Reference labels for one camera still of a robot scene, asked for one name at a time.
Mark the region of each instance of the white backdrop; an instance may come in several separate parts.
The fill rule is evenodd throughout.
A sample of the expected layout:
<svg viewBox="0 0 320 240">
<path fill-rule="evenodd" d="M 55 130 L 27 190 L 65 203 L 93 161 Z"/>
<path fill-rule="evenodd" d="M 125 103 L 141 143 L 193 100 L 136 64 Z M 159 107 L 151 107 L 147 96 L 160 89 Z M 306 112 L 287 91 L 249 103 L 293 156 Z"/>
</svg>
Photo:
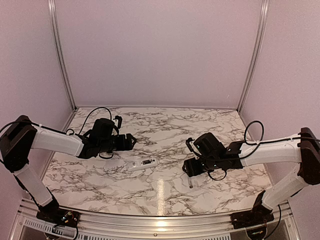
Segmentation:
<svg viewBox="0 0 320 240">
<path fill-rule="evenodd" d="M 76 105 L 237 108 L 261 4 L 57 0 Z"/>
</svg>

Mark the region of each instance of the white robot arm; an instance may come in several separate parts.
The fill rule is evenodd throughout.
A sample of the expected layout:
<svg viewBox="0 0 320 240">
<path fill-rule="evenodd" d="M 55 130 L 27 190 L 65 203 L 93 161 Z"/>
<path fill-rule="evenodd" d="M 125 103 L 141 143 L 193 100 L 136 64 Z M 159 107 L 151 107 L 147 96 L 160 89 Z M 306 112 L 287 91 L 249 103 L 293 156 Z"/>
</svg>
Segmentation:
<svg viewBox="0 0 320 240">
<path fill-rule="evenodd" d="M 116 119 L 117 126 L 112 120 L 100 118 L 85 134 L 68 135 L 31 122 L 22 115 L 0 137 L 2 163 L 37 204 L 37 218 L 76 227 L 79 213 L 59 208 L 55 197 L 29 165 L 30 149 L 50 150 L 80 159 L 96 157 L 100 153 L 132 150 L 137 140 L 130 133 L 119 134 L 122 118 L 116 116 Z"/>
<path fill-rule="evenodd" d="M 228 147 L 210 132 L 197 140 L 189 138 L 186 145 L 196 157 L 184 161 L 183 171 L 189 177 L 222 169 L 242 169 L 255 164 L 295 163 L 293 170 L 274 186 L 261 192 L 252 210 L 236 212 L 231 215 L 235 229 L 264 224 L 274 220 L 272 210 L 283 201 L 297 194 L 308 185 L 320 184 L 320 144 L 307 127 L 281 139 L 246 142 L 235 141 Z"/>
</svg>

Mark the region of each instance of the camera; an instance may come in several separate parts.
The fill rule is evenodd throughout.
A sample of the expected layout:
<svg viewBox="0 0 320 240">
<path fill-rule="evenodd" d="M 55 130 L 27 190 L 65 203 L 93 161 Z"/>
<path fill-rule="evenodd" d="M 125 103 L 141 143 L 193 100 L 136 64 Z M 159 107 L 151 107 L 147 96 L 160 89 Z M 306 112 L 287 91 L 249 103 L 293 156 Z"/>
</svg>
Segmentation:
<svg viewBox="0 0 320 240">
<path fill-rule="evenodd" d="M 130 133 L 119 134 L 122 118 L 116 116 L 115 119 L 118 120 L 117 126 L 110 119 L 97 119 L 92 129 L 84 135 L 79 135 L 84 143 L 79 158 L 89 159 L 100 153 L 112 154 L 113 151 L 129 151 L 134 148 L 137 139 Z"/>
<path fill-rule="evenodd" d="M 216 169 L 227 171 L 228 169 L 242 169 L 239 159 L 240 148 L 243 141 L 234 141 L 226 148 L 211 132 L 207 132 L 198 137 L 193 145 L 197 153 L 191 146 L 192 138 L 188 138 L 185 143 L 189 150 L 197 157 L 184 161 L 182 170 L 189 176 L 197 176 L 205 172 L 213 172 Z"/>
</svg>

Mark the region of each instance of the white wall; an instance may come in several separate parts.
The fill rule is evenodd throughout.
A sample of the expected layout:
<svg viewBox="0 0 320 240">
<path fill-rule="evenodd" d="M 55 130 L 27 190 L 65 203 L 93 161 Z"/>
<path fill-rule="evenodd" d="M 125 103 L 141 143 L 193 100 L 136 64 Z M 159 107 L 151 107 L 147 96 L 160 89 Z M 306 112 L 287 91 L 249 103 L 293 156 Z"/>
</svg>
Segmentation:
<svg viewBox="0 0 320 240">
<path fill-rule="evenodd" d="M 78 106 L 237 108 L 261 0 L 57 0 Z"/>
<path fill-rule="evenodd" d="M 71 108 L 55 52 L 48 2 L 0 0 L 0 128 L 19 115 L 61 129 Z M 32 151 L 39 174 L 49 157 Z M 8 239 L 23 191 L 0 164 L 0 238 Z"/>
<path fill-rule="evenodd" d="M 260 120 L 265 139 L 309 127 L 320 138 L 320 1 L 271 0 L 262 50 L 241 113 L 246 124 Z M 256 139 L 260 131 L 251 133 Z M 277 182 L 290 164 L 269 164 Z M 290 201 L 302 240 L 320 237 L 320 186 L 307 187 Z"/>
</svg>

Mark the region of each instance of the white marble surface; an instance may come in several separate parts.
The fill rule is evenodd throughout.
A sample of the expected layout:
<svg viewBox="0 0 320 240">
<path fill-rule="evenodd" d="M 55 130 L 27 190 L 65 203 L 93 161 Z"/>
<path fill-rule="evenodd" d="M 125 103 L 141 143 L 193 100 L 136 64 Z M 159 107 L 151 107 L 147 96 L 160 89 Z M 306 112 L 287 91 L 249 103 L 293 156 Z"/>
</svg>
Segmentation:
<svg viewBox="0 0 320 240">
<path fill-rule="evenodd" d="M 70 127 L 78 132 L 92 109 L 79 109 Z M 236 111 L 154 107 L 110 110 L 113 116 L 123 118 L 120 134 L 131 133 L 137 138 L 134 150 L 116 152 L 109 160 L 56 153 L 43 182 L 61 205 L 130 215 L 221 213 L 251 208 L 257 194 L 271 185 L 260 164 L 229 170 L 222 181 L 213 181 L 205 173 L 192 177 L 193 188 L 189 188 L 182 165 L 193 155 L 185 145 L 186 139 L 196 139 L 206 132 L 212 132 L 225 146 L 243 139 L 245 127 Z M 109 118 L 109 113 L 103 109 L 93 113 L 84 131 L 97 118 Z M 149 158 L 158 159 L 159 165 L 127 171 L 127 163 Z"/>
</svg>

